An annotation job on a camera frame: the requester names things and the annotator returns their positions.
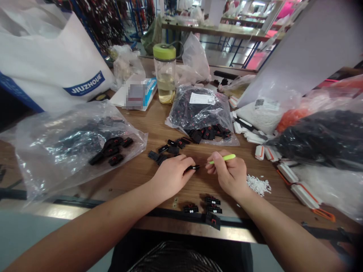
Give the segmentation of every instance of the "white tote bag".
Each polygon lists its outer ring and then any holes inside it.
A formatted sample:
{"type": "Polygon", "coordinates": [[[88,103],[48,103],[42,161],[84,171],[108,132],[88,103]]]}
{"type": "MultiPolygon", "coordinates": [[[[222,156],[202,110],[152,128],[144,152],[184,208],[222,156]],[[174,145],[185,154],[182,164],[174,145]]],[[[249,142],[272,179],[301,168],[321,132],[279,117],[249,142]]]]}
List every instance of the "white tote bag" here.
{"type": "Polygon", "coordinates": [[[0,85],[37,112],[108,90],[114,77],[74,13],[34,0],[2,0],[0,85]]]}

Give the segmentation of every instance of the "bag of black connectors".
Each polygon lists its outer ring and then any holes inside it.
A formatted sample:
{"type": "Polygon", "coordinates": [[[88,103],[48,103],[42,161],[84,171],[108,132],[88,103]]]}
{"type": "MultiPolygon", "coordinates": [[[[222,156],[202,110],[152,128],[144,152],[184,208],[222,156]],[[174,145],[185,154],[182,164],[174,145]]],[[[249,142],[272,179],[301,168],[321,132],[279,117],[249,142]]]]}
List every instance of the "bag of black connectors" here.
{"type": "Polygon", "coordinates": [[[15,147],[30,202],[125,164],[145,150],[147,133],[135,129],[105,100],[27,117],[0,139],[15,147]]]}
{"type": "Polygon", "coordinates": [[[165,124],[198,144],[240,145],[233,133],[228,97],[207,88],[179,86],[165,124]]]}
{"type": "Polygon", "coordinates": [[[300,119],[266,144],[297,162],[362,172],[363,95],[300,119]]]}

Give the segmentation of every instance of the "green bottle cap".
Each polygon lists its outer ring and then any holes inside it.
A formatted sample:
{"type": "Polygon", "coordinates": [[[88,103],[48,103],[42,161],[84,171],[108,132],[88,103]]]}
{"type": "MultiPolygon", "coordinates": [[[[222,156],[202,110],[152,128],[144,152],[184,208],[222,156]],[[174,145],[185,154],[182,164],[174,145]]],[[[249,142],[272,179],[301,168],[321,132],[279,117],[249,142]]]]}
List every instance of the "green bottle cap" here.
{"type": "Polygon", "coordinates": [[[154,58],[158,60],[174,60],[177,56],[177,51],[174,46],[166,43],[158,43],[152,48],[154,58]]]}

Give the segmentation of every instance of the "hand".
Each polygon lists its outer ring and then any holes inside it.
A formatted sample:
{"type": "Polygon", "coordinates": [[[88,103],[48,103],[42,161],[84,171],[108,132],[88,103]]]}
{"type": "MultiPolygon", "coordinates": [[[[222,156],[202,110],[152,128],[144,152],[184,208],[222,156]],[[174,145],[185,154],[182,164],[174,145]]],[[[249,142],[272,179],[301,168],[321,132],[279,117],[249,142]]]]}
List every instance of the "hand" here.
{"type": "Polygon", "coordinates": [[[222,150],[213,154],[207,159],[208,162],[214,161],[214,164],[207,164],[208,174],[218,173],[218,181],[222,189],[234,199],[241,198],[250,192],[247,185],[247,168],[245,161],[241,158],[234,158],[224,161],[223,157],[231,153],[222,150]]]}
{"type": "Polygon", "coordinates": [[[154,177],[150,180],[163,197],[169,199],[176,195],[195,173],[195,170],[184,171],[195,166],[191,157],[179,155],[163,161],[154,177]]]}

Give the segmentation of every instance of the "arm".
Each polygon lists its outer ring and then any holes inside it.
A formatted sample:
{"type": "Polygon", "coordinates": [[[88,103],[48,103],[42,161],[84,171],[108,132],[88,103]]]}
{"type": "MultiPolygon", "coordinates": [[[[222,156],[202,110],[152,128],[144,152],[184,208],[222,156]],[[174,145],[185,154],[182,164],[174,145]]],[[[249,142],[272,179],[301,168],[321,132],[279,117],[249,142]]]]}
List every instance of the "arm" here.
{"type": "Polygon", "coordinates": [[[249,188],[247,169],[241,158],[224,161],[230,154],[214,152],[207,164],[209,174],[218,173],[223,190],[233,197],[257,225],[272,254],[284,271],[344,271],[342,261],[303,227],[249,188]]]}
{"type": "Polygon", "coordinates": [[[87,271],[145,214],[179,192],[194,174],[192,158],[165,160],[140,187],[105,202],[46,236],[16,259],[10,271],[87,271]]]}

